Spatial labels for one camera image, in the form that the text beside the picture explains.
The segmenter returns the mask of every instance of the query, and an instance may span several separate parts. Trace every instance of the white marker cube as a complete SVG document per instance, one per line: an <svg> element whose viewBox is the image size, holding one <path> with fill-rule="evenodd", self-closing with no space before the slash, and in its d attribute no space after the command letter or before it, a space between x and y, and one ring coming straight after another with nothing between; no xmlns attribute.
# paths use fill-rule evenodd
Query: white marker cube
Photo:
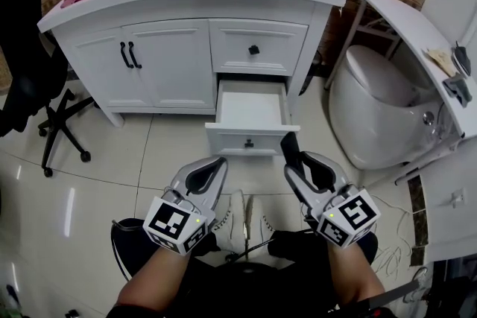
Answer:
<svg viewBox="0 0 477 318"><path fill-rule="evenodd" d="M334 245L346 248L366 235L381 213L365 189L320 217L319 233Z"/></svg>
<svg viewBox="0 0 477 318"><path fill-rule="evenodd" d="M161 247L186 255L202 240L209 226L205 216L155 197L142 227Z"/></svg>

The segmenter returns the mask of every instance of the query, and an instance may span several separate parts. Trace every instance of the toilet lid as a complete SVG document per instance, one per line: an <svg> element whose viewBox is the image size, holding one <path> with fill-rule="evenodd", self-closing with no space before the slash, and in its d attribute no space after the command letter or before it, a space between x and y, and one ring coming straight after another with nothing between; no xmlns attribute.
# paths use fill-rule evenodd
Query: toilet lid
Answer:
<svg viewBox="0 0 477 318"><path fill-rule="evenodd" d="M408 106L413 100L416 94L411 83L381 54L353 45L346 55L353 77L374 98L394 106Z"/></svg>

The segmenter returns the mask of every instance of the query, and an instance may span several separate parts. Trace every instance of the black office chair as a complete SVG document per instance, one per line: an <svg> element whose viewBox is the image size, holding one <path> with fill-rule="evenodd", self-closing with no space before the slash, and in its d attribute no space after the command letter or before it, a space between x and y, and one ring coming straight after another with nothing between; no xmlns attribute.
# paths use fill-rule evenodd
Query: black office chair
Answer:
<svg viewBox="0 0 477 318"><path fill-rule="evenodd" d="M0 12L0 47L13 78L3 110L0 110L0 136L11 130L22 132L28 118L46 107L48 120L38 126L40 136L48 135L42 158L45 176L53 175L47 164L60 130L80 152L81 160L89 162L91 155L69 131L66 120L94 100L89 97L66 108L66 103L75 99L67 89L57 111L50 107L51 100L58 97L65 86L68 60L51 34L45 34L55 46L51 56L42 44L37 27L42 17L41 0L0 0Z"/></svg>

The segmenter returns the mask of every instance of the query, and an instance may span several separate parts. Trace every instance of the wall outlet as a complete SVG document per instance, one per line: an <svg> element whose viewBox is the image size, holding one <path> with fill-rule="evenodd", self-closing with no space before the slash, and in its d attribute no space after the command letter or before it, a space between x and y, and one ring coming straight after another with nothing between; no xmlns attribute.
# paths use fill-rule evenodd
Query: wall outlet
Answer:
<svg viewBox="0 0 477 318"><path fill-rule="evenodd" d="M462 207L467 204L467 190L465 188L452 192L452 207Z"/></svg>

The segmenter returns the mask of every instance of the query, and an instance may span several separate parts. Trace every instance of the toilet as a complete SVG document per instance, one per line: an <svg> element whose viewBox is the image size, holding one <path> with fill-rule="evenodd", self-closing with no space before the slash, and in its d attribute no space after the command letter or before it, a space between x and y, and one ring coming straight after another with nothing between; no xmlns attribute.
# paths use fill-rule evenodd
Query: toilet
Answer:
<svg viewBox="0 0 477 318"><path fill-rule="evenodd" d="M424 102L422 90L381 54L361 45L348 48L330 89L329 117L355 167L410 162L437 143L442 100L433 96ZM434 122L429 126L424 120Z"/></svg>

